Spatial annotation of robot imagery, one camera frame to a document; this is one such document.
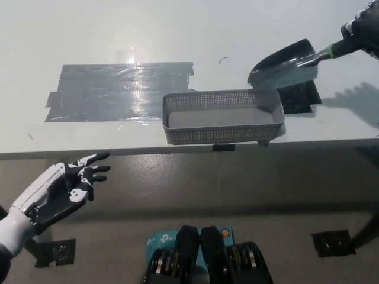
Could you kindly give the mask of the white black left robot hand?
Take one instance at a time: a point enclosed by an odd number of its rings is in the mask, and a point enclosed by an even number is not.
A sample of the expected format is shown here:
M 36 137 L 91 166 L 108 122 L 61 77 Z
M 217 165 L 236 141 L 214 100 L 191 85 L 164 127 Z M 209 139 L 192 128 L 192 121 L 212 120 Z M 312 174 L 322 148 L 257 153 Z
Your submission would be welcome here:
M 92 154 L 72 163 L 56 163 L 45 170 L 12 203 L 9 211 L 20 212 L 37 234 L 94 200 L 94 183 L 104 182 L 110 166 L 93 165 L 110 156 Z

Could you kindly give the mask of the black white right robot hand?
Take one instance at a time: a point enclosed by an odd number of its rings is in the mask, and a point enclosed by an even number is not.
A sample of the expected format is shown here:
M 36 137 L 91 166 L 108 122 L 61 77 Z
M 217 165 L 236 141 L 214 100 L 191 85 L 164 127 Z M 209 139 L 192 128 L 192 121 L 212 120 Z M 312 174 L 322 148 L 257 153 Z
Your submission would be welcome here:
M 341 26 L 344 38 L 353 37 L 361 50 L 378 60 L 378 1 L 370 1 L 353 19 Z

